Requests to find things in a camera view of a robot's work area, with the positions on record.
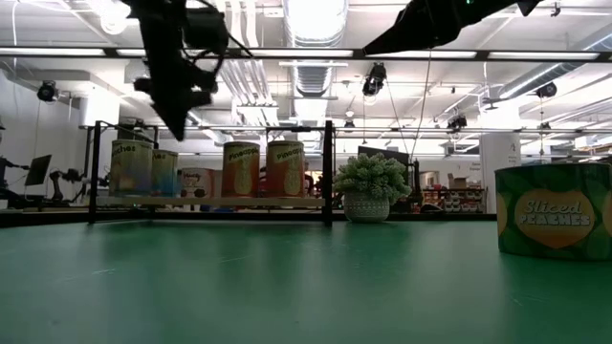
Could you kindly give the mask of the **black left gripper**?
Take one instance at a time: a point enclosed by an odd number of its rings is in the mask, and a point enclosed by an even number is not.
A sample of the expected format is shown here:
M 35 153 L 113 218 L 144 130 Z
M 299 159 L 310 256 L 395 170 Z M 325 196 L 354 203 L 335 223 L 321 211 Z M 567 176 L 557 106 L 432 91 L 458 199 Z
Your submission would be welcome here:
M 211 104 L 218 90 L 216 74 L 199 69 L 178 50 L 146 49 L 143 63 L 149 74 L 134 80 L 134 90 L 152 98 L 152 108 L 165 126 L 176 140 L 183 140 L 189 112 Z

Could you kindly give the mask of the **green peaches label can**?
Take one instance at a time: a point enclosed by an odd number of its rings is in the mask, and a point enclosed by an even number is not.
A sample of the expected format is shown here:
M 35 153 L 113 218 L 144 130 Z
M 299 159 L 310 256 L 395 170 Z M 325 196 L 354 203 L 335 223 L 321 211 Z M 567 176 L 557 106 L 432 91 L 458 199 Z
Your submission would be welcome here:
M 113 140 L 109 178 L 111 196 L 148 195 L 151 191 L 152 144 Z
M 173 197 L 177 182 L 178 154 L 154 149 L 151 170 L 151 193 L 153 196 Z

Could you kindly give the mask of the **green table mat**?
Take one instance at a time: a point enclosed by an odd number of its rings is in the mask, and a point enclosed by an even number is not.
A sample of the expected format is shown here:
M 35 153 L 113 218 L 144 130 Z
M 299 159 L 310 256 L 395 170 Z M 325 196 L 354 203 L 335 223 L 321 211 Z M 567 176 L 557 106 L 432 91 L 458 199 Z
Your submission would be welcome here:
M 612 344 L 612 263 L 492 222 L 0 229 L 0 344 Z

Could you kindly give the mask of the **wooden shelf with black frame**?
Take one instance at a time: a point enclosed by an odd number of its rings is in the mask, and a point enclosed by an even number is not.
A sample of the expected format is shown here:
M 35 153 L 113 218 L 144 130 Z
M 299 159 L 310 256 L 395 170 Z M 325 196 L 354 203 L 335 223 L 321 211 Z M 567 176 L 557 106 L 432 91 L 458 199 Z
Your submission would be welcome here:
M 188 220 L 188 221 L 320 221 L 330 226 L 335 221 L 333 210 L 333 174 L 335 162 L 335 143 L 337 130 L 332 121 L 327 120 L 317 130 L 323 134 L 322 197 L 316 198 L 236 198 L 221 197 L 211 199 L 168 198 L 168 197 L 102 197 L 98 193 L 99 159 L 101 135 L 105 129 L 121 130 L 117 124 L 98 120 L 87 128 L 87 138 L 92 141 L 91 191 L 87 207 L 87 222 L 124 220 Z M 206 205 L 216 207 L 262 207 L 262 212 L 173 212 L 163 210 L 164 205 Z

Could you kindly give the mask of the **orange pineapple label can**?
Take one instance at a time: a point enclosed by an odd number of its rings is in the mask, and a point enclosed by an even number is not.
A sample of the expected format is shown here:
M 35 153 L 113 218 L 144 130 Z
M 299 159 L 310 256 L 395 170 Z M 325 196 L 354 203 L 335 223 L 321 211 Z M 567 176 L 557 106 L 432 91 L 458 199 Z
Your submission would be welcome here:
M 272 141 L 267 147 L 265 195 L 304 197 L 304 145 L 300 141 Z
M 254 198 L 259 190 L 260 146 L 231 141 L 223 147 L 223 197 Z

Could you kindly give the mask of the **green sliced peaches can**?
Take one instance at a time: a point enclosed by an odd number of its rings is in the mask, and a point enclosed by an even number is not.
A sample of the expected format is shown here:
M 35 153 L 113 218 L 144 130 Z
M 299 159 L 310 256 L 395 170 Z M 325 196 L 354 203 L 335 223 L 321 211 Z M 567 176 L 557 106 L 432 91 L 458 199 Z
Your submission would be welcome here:
M 612 261 L 612 165 L 584 162 L 499 169 L 495 199 L 500 251 Z

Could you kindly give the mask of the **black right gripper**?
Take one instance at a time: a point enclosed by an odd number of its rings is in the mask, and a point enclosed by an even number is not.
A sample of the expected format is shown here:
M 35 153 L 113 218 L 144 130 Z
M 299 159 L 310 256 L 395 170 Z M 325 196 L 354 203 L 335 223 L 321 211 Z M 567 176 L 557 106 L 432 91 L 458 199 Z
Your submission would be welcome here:
M 540 0 L 411 0 L 394 24 L 365 45 L 362 52 L 393 54 L 432 49 L 457 38 L 462 30 L 458 17 L 462 24 L 475 24 L 513 5 L 528 16 L 539 3 Z

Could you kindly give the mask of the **person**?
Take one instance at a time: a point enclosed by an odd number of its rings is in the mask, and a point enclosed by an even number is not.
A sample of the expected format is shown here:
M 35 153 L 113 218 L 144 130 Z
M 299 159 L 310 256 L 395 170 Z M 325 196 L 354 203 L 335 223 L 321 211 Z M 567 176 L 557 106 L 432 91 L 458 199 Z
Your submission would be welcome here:
M 7 201 L 8 205 L 16 205 L 21 201 L 21 197 L 18 196 L 15 192 L 9 190 L 9 185 L 5 179 L 6 170 L 8 168 L 19 168 L 25 171 L 29 171 L 30 167 L 28 165 L 21 165 L 14 163 L 4 156 L 0 155 L 0 201 Z

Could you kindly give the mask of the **potted green succulent plant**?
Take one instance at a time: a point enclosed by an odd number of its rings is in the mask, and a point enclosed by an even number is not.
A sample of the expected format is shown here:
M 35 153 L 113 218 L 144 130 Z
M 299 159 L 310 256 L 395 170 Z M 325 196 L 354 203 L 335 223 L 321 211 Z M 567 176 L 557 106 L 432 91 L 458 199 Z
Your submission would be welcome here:
M 391 206 L 411 193 L 406 166 L 382 153 L 359 154 L 348 159 L 334 177 L 334 190 L 343 197 L 346 218 L 354 223 L 384 222 Z

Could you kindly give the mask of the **white building pillar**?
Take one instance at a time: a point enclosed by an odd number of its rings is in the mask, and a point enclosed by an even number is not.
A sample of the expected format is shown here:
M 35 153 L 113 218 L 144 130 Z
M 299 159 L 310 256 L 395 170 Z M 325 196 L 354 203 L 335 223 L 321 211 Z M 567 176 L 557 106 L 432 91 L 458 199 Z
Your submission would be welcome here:
M 487 213 L 495 214 L 495 171 L 521 164 L 520 137 L 517 133 L 483 134 L 479 143 L 485 208 Z

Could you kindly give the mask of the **small honey label can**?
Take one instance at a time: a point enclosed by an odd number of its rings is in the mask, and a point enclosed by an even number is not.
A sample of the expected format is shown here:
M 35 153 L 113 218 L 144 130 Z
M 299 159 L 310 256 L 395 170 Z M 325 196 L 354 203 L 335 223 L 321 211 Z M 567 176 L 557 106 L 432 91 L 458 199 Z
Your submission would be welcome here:
M 212 198 L 214 196 L 214 171 L 192 167 L 181 170 L 182 198 Z

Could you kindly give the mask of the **black background monitor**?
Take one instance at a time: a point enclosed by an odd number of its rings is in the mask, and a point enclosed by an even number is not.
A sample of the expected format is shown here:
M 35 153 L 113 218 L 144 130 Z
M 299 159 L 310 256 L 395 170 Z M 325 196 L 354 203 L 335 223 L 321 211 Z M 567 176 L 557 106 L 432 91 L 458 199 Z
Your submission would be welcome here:
M 372 147 L 367 147 L 367 146 L 359 146 L 358 147 L 358 154 L 364 154 L 368 157 L 374 157 L 376 155 L 382 155 L 385 159 L 395 159 L 396 161 L 404 164 L 404 165 L 409 165 L 410 164 L 410 157 L 408 154 L 406 153 L 401 153 L 398 151 L 391 151 L 391 150 L 385 150 L 385 149 L 378 149 L 378 148 L 372 148 Z
M 34 158 L 24 182 L 25 186 L 40 185 L 45 182 L 52 155 Z

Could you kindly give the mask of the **small parts bin rack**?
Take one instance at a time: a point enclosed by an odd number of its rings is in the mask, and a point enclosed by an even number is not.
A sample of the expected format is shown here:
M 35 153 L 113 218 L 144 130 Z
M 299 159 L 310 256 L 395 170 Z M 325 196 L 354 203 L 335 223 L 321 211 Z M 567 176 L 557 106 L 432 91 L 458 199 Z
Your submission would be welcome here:
M 439 188 L 422 192 L 424 204 L 435 205 L 446 213 L 484 213 L 485 192 L 481 188 Z

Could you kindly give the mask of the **silver ceiling air duct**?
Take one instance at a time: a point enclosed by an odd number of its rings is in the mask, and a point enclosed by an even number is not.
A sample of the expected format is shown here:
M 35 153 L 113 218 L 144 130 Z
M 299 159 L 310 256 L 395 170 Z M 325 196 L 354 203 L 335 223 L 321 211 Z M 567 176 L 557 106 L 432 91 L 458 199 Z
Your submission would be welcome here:
M 291 48 L 338 48 L 346 27 L 349 0 L 282 0 L 283 22 Z M 331 67 L 298 66 L 295 89 L 304 97 L 321 97 L 329 89 Z

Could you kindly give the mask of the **black aluminium table frame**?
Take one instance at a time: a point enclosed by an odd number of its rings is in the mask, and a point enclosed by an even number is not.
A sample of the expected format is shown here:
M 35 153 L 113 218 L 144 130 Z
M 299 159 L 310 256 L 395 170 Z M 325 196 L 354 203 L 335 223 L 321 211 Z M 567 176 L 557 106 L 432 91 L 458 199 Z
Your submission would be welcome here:
M 88 223 L 90 214 L 77 212 L 8 212 L 0 211 L 0 228 L 18 226 L 47 226 L 60 224 Z M 143 210 L 102 211 L 95 215 L 94 223 L 120 221 L 262 221 L 262 222 L 325 222 L 321 212 L 149 212 Z M 390 214 L 392 222 L 459 222 L 496 221 L 494 214 Z

